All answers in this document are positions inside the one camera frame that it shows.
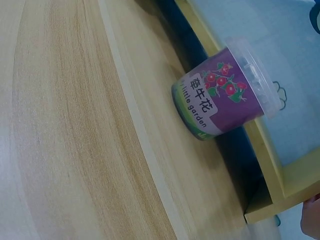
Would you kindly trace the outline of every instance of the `wooden shelf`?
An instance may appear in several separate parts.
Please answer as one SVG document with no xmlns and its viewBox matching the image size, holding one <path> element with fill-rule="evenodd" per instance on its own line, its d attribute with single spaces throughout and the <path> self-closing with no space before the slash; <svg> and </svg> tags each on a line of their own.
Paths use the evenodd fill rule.
<svg viewBox="0 0 320 240">
<path fill-rule="evenodd" d="M 222 49 L 201 17 L 187 0 L 175 0 L 204 49 L 212 56 Z M 297 161 L 282 166 L 264 122 L 255 119 L 244 125 L 266 186 L 262 186 L 245 214 L 249 223 L 271 217 L 320 192 L 320 147 Z"/>
</svg>

